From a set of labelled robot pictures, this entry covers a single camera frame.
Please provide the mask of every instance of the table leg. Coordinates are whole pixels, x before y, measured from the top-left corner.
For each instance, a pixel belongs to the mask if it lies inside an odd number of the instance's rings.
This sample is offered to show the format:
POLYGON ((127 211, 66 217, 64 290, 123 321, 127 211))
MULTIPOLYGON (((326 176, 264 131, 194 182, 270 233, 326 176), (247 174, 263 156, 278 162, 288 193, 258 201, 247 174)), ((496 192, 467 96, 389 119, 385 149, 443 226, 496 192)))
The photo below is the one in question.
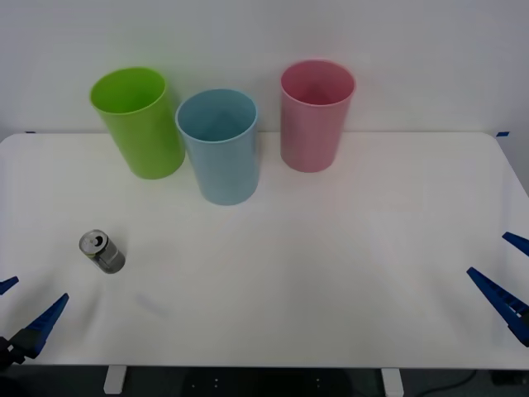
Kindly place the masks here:
POLYGON ((382 368, 382 382, 386 397, 403 397, 403 380, 398 368, 382 368))
POLYGON ((126 366, 108 366, 107 379, 103 389, 106 395, 120 395, 123 390, 126 366))

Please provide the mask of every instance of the pink cup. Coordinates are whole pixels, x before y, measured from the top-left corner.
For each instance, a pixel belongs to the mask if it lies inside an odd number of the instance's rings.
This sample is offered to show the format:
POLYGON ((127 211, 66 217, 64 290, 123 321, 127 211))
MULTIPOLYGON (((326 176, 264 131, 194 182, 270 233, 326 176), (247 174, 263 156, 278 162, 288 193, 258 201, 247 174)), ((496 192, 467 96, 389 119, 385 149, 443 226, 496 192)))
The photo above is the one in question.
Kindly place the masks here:
POLYGON ((281 77, 281 157, 291 168, 318 172, 332 164, 355 91, 345 67, 304 60, 281 77))

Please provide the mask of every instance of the tabletop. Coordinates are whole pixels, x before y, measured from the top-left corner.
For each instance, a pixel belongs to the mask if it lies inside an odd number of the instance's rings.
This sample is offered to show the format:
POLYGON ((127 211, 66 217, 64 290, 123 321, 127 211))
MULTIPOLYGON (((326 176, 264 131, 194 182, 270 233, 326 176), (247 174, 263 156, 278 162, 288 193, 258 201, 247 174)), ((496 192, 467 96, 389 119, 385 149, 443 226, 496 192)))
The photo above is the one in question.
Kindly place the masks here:
POLYGON ((289 169, 260 134, 260 182, 232 207, 188 159, 142 180, 107 134, 0 144, 0 335, 64 292, 40 364, 529 369, 465 273, 529 301, 529 199, 482 133, 346 133, 335 163, 289 169), (107 275, 79 250, 102 229, 107 275))

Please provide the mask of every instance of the blue cup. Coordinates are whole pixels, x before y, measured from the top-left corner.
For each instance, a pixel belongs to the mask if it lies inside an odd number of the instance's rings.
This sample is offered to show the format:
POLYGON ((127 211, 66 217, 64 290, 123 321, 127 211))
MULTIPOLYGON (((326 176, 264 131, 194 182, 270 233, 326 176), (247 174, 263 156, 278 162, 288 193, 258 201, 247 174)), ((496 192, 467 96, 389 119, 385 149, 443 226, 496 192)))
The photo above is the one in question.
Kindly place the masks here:
POLYGON ((257 107, 233 89, 198 93, 176 111, 198 186, 207 201, 238 204, 257 188, 257 107))

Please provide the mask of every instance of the can lid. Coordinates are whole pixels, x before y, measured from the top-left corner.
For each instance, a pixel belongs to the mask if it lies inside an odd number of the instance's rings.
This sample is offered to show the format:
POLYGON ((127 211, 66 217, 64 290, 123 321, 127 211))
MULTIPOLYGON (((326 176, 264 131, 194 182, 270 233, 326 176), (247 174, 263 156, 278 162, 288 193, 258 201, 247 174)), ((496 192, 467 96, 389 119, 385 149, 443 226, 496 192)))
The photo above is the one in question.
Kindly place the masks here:
POLYGON ((101 252, 108 243, 108 236, 101 230, 91 230, 84 233, 79 240, 79 248, 84 255, 94 256, 101 252))

